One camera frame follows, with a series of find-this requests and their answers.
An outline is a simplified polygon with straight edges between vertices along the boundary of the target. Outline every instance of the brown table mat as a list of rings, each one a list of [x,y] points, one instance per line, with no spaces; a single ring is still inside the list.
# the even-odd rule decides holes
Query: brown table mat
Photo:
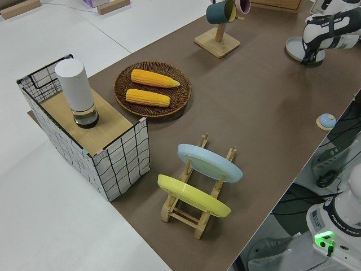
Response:
[[[113,96],[123,69],[155,60],[190,79],[192,96],[184,115],[149,122],[151,171],[112,202],[173,270],[227,270],[326,136],[316,118],[326,112],[340,117],[359,90],[360,45],[327,50],[318,67],[300,65],[285,53],[286,40],[302,35],[310,15],[312,3],[301,5],[298,14],[251,8],[244,21],[226,26],[241,45],[222,59],[194,43],[214,27],[203,17],[90,78],[92,88],[132,122],[139,118]],[[196,145],[205,132],[211,151],[226,156],[230,147],[238,147],[234,163],[244,177],[224,184],[219,199],[232,212],[211,217],[197,240],[186,224],[161,221],[166,194],[157,175],[178,177],[184,165],[177,146]],[[194,172],[189,184],[210,192],[213,181]]]

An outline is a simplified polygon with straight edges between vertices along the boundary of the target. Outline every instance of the woven basket tray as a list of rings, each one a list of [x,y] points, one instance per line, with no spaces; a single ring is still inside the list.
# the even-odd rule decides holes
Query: woven basket tray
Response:
[[[177,80],[180,86],[167,89],[134,83],[130,77],[133,69],[143,69],[169,76]],[[147,90],[167,95],[170,97],[169,107],[129,103],[125,100],[125,94],[128,89]],[[140,62],[127,67],[118,75],[114,84],[114,95],[123,108],[136,115],[150,118],[166,117],[179,112],[188,103],[191,96],[191,83],[181,70],[169,64],[162,62]]]

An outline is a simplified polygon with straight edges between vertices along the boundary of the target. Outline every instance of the mug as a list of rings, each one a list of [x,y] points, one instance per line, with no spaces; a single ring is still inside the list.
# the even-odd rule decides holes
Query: mug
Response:
[[[210,24],[230,23],[236,19],[237,8],[233,0],[225,0],[207,8],[206,18]]]
[[[250,10],[250,0],[235,0],[237,16],[247,14]]]

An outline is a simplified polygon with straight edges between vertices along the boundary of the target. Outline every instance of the dark green mug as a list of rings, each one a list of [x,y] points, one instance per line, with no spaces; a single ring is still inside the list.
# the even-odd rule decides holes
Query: dark green mug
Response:
[[[213,0],[212,5],[207,8],[206,18],[210,24],[230,23],[236,19],[237,8],[233,0],[225,0],[216,3]]]

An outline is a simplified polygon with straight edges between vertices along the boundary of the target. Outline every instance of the mug holder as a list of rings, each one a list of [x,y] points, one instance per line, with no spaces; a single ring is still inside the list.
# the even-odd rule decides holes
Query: mug holder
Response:
[[[240,42],[224,32],[227,23],[203,33],[194,42],[218,58],[222,58],[240,46]]]

